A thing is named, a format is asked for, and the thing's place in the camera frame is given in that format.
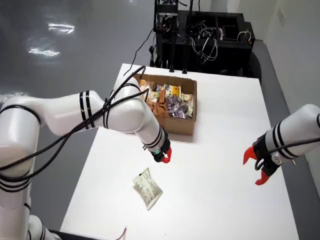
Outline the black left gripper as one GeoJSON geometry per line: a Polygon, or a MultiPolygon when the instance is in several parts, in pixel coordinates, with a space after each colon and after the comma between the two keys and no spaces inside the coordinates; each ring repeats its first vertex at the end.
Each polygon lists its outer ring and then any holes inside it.
{"type": "Polygon", "coordinates": [[[157,163],[169,163],[172,156],[171,142],[166,132],[146,134],[146,149],[157,163]]]}

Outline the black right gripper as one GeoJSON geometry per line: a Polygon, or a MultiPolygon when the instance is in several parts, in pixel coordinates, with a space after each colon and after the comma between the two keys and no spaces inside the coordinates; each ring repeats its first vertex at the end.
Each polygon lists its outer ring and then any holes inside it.
{"type": "Polygon", "coordinates": [[[243,155],[243,165],[247,163],[249,159],[256,161],[255,170],[261,170],[261,177],[255,181],[257,186],[265,184],[270,176],[272,176],[276,170],[281,166],[281,163],[274,163],[272,160],[272,154],[269,150],[278,147],[277,141],[274,141],[272,136],[260,136],[252,146],[250,146],[243,155]]]}

